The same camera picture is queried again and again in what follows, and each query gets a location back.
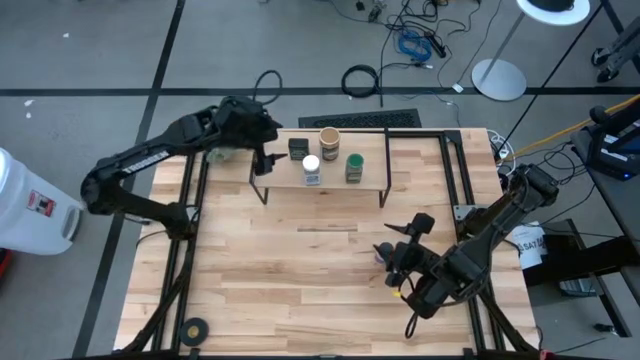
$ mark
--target metal pole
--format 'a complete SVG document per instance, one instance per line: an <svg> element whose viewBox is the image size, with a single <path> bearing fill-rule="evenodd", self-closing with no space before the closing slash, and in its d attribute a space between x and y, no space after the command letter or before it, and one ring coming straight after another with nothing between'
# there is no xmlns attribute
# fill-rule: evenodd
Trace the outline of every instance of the metal pole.
<svg viewBox="0 0 640 360"><path fill-rule="evenodd" d="M496 54L493 56L493 59L491 59L491 63L489 64L489 67L487 67L487 70L484 71L484 75L482 75L482 78L480 79L480 83L483 83L484 79L486 79L487 76L489 75L489 72L493 68L493 65L495 65L496 61L498 61L498 58L500 58L500 55L502 55L502 51L504 50L505 47L507 47L509 40L511 40L511 37L518 29L518 25L520 25L520 22L522 22L522 19L524 19L524 13L521 11L520 16L518 16L518 19L516 20L515 23L513 23L511 30L509 30L509 34L507 34L507 37L504 38L502 45L500 45L500 48L498 49Z"/></svg>

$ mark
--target yellow cable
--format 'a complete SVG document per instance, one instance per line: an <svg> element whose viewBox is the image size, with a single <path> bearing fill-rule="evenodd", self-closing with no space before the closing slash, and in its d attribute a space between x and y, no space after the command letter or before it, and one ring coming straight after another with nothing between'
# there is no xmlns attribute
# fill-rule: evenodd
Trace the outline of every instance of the yellow cable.
<svg viewBox="0 0 640 360"><path fill-rule="evenodd" d="M607 110L605 110L605 111L606 111L607 113L613 113L613 112L616 112L616 111L618 111L618 110L620 110L620 109L623 109L623 108L625 108L625 107L629 106L631 103L633 103L633 102L634 102L634 101L636 101L636 100L640 100L640 95L636 95L636 96L634 96L634 97L632 97L632 98L630 98L630 99L628 99L628 100L626 100L626 101L624 101L624 102L621 102L620 104L614 105L614 106L612 106L612 107L608 108L608 109L607 109ZM583 128L583 127L587 126L590 122L591 122L591 119L585 120L585 121L583 121L583 122L581 122L581 123L579 123L579 124L573 125L573 126L568 127L568 128L566 128L566 129L564 129L564 130L562 130L562 131L559 131L559 132L557 132L557 133L555 133L555 134L553 134L553 135L551 135L551 136L549 136L549 137L547 137L547 138L544 138L544 139L542 139L542 140L540 140L540 141L536 141L536 142L534 142L534 143L533 143L533 144L531 144L531 145L527 145L527 146L523 147L522 149L520 149L520 150L516 151L515 153L513 153L513 154L511 154L511 155L507 156L507 157L504 159L504 161L510 161L510 160L512 160L514 157L517 157L517 156L519 156L519 155L522 155L523 153L526 153L526 152L528 152L529 150L531 150L531 149L533 149L533 148L536 148L536 147L538 147L538 146L540 146L540 145L543 145L543 144L546 144L546 143L548 143L548 142L550 142L550 141L553 141L553 140L555 140L555 139L559 138L559 137L560 137L560 136L562 136L562 135L568 134L568 133L573 132L573 131L576 131L576 130L580 130L581 128Z"/></svg>

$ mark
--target gray floor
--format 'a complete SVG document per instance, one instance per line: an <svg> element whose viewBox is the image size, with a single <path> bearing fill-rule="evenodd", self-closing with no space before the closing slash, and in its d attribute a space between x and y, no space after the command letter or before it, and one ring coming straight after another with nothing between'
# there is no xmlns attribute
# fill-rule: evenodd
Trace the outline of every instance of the gray floor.
<svg viewBox="0 0 640 360"><path fill-rule="evenodd" d="M354 1L335 0L345 13L363 17ZM388 1L389 9L399 2ZM592 0L592 12L597 0ZM612 1L623 24L640 12L635 2ZM445 86L457 81L484 36L496 0L484 0L473 17L472 30L452 35L447 44L454 57L441 74ZM0 0L0 88L77 89L150 88L169 28L175 0L9 1ZM475 8L471 0L451 1L442 18L466 22ZM505 0L484 47L474 63L490 57L518 15L515 2ZM560 60L583 24L551 27L526 18L503 58L517 64L529 86L537 87ZM441 33L454 26L443 23ZM365 63L377 66L386 30L339 17L321 1L187 0L163 87L250 88L264 70L279 70L286 87L339 86L342 73ZM595 86L589 56L616 34L600 12L549 82L553 87ZM388 46L385 62L406 61ZM439 86L436 73L443 61L434 56L433 70L385 72L387 86ZM640 75L626 66L609 85L638 86ZM460 83L471 86L469 71ZM587 117L594 105L613 105L629 96L540 96L515 133L512 144L523 147ZM444 96L460 109L431 96L406 101L387 96L385 109L417 108L425 127L488 127L503 135L524 112L531 96L510 103L479 95ZM25 107L26 100L35 102ZM160 133L180 115L215 104L217 97L161 96L149 136ZM134 143L146 96L2 96L0 146L33 171L79 198L79 184L95 162ZM349 100L342 95L283 96L269 106L287 127L300 116L378 110L378 99ZM135 186L148 194L152 171ZM581 200L591 187L587 176L561 190L557 203L536 212L544 220ZM597 192L568 212L581 231L618 234L615 221ZM7 359L54 359L71 355L111 224L108 217L86 216L77 241L66 253L40 257L17 254L0 283L0 349ZM126 224L100 309L89 354L106 354L113 345L135 252L139 227ZM586 237L589 243L601 239ZM639 334L640 310L619 276L608 279L631 331ZM564 299L549 287L530 289L546 348L560 350L601 336L591 329L607 323L596 299ZM605 335L606 340L571 352L576 355L637 358L632 339Z"/></svg>

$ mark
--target black tape roll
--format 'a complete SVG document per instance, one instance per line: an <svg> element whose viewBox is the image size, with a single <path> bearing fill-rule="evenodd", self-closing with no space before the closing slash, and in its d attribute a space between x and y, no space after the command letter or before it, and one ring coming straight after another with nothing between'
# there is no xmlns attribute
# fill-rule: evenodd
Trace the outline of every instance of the black tape roll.
<svg viewBox="0 0 640 360"><path fill-rule="evenodd" d="M194 347L202 344L209 335L209 325L201 318L191 318L184 322L180 329L180 341Z"/></svg>

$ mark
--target wooden tabletop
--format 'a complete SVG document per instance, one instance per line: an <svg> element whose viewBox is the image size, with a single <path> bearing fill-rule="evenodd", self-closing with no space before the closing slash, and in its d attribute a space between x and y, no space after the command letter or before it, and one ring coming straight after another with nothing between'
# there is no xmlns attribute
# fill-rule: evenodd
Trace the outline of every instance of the wooden tabletop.
<svg viewBox="0 0 640 360"><path fill-rule="evenodd" d="M461 132L476 202L491 204L501 190L486 130ZM392 138L390 148L393 185L383 209L367 192L319 189L272 189L264 206L247 184L208 182L186 310L186 318L209 324L203 354L459 355L474 347L466 305L421 319L414 337L404 339L411 310L384 285L372 245L406 240L383 224L404 225L416 212L436 219L422 240L433 251L444 252L455 234L438 141ZM462 194L453 146L450 153ZM161 163L151 198L177 201L183 169L181 158ZM147 226L141 236L161 229ZM155 309L168 249L163 234L138 247L114 348L130 342ZM492 279L504 313L537 345L515 249L494 251ZM173 319L170 311L167 324ZM171 331L167 326L165 348Z"/></svg>
<svg viewBox="0 0 640 360"><path fill-rule="evenodd" d="M278 140L265 144L267 154L288 154L289 139L305 138L309 140L309 153L322 159L318 133L320 131L279 131ZM347 190L386 190L387 155L384 134L341 133L340 155L334 161L321 161L321 183L314 188ZM350 154L358 153L364 157L364 172L358 184L345 181L346 159ZM237 150L228 161L211 165L211 180L221 182L247 183L251 169L253 152ZM289 157L278 160L273 172L255 178L255 185L261 188L306 188L302 161Z"/></svg>

